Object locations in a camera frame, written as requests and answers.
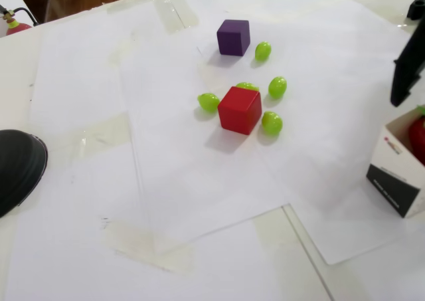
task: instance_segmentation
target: paper sheet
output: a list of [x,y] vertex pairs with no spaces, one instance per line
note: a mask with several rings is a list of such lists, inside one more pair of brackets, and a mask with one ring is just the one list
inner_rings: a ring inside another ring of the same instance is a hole
[[425,298],[425,233],[402,237],[344,265],[371,301],[423,300]]
[[[286,203],[254,146],[199,108],[207,92],[187,31],[122,62],[124,95],[152,227],[185,243]],[[157,241],[159,252],[166,243]]]
[[[421,226],[401,219],[365,177],[382,126],[414,107],[389,103],[393,60],[408,34],[345,1],[283,24],[250,20],[251,45],[234,58],[217,51],[219,26],[211,22],[197,33],[201,74],[219,97],[229,85],[254,83],[264,109],[283,118],[280,137],[259,131],[256,147],[329,264]],[[272,44],[264,64],[254,60],[261,41]],[[267,95],[276,76],[288,80],[277,101]]]
[[109,22],[99,12],[47,32],[30,114],[33,132],[45,142],[124,111],[119,74],[109,62],[115,45]]
[[[54,162],[66,156],[65,150],[51,154]],[[140,210],[116,213],[122,197],[137,191],[135,174],[124,169],[127,160],[129,144],[46,171],[39,192],[21,207],[6,301],[289,300],[250,221],[196,242],[187,274],[134,261],[104,245],[106,211],[117,220],[132,218],[132,225],[143,217]],[[299,258],[300,251],[287,257]]]

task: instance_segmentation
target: fire extinguisher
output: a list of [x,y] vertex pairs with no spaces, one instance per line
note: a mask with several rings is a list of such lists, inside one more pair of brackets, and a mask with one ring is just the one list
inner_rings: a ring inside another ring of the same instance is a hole
[[19,12],[19,11],[27,12],[28,16],[31,18],[31,20],[34,23],[34,26],[37,26],[37,25],[40,24],[35,20],[33,15],[24,7],[18,7],[17,9],[15,9],[13,11],[12,10],[8,11],[0,5],[0,12],[2,12],[2,14],[3,14],[3,20],[6,20],[6,23],[7,23],[7,26],[8,26],[6,35],[18,33],[20,31],[24,31],[24,30],[31,28],[31,26],[29,26],[28,24],[20,23],[13,18],[15,16],[15,13]]

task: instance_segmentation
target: tape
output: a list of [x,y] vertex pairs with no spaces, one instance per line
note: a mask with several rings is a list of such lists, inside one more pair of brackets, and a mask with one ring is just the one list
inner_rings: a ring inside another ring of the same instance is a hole
[[316,3],[312,3],[311,5],[308,5],[304,7],[303,9],[300,9],[295,12],[290,13],[283,13],[283,14],[267,14],[262,13],[261,10],[259,10],[259,6],[257,4],[248,6],[248,7],[235,7],[234,9],[228,9],[226,10],[227,13],[236,13],[239,15],[248,15],[251,18],[260,19],[262,21],[268,22],[268,23],[274,23],[274,24],[280,24],[280,23],[287,23],[291,21],[295,21],[299,19],[302,16],[308,15],[310,13],[314,13],[320,9],[332,6],[336,3],[346,1],[346,0],[322,0],[318,1]]
[[175,33],[185,28],[171,0],[153,0],[153,4],[168,33]]
[[170,0],[176,10],[176,13],[185,29],[199,24],[199,18],[189,7],[186,0]]
[[[282,208],[252,221],[262,248],[269,258],[269,264],[274,267],[276,282],[279,282],[279,287],[288,300],[308,300],[312,291],[317,293],[317,299],[324,299],[327,291]],[[300,282],[309,288],[294,289]]]
[[[165,254],[155,253],[154,241],[160,238],[178,249]],[[102,231],[102,242],[124,256],[156,266],[177,274],[189,274],[193,271],[193,249],[175,241],[158,236],[151,231],[139,229],[123,221],[110,221]]]
[[32,127],[31,133],[41,138],[47,145],[49,153],[55,151],[62,153],[61,156],[49,156],[47,169],[68,166],[72,161],[131,142],[127,113],[59,136],[46,135],[37,131],[35,127]]
[[[108,14],[125,11],[135,5],[146,3],[150,0],[121,0],[111,4],[107,9]],[[195,12],[185,0],[152,0],[159,19],[168,33],[176,33],[188,27],[199,24]]]

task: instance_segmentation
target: grape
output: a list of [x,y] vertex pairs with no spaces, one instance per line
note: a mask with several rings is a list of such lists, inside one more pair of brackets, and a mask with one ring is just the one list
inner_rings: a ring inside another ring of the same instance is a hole
[[278,135],[284,124],[277,113],[267,111],[264,112],[263,118],[261,119],[261,125],[267,134]]
[[268,86],[268,93],[272,98],[281,98],[286,91],[286,79],[279,76],[273,79]]
[[261,62],[265,61],[272,52],[272,46],[269,42],[261,42],[255,49],[255,59]]
[[211,93],[199,95],[198,102],[207,112],[215,112],[218,108],[218,104],[220,104],[218,97]]
[[257,86],[247,82],[239,83],[236,87],[245,88],[247,90],[256,90],[257,92],[260,90]]

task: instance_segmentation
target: white box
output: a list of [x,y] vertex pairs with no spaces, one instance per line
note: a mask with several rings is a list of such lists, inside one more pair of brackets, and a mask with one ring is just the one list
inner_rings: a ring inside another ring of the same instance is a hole
[[412,110],[384,126],[367,179],[402,217],[425,210],[425,166],[411,152],[408,129],[422,113]]

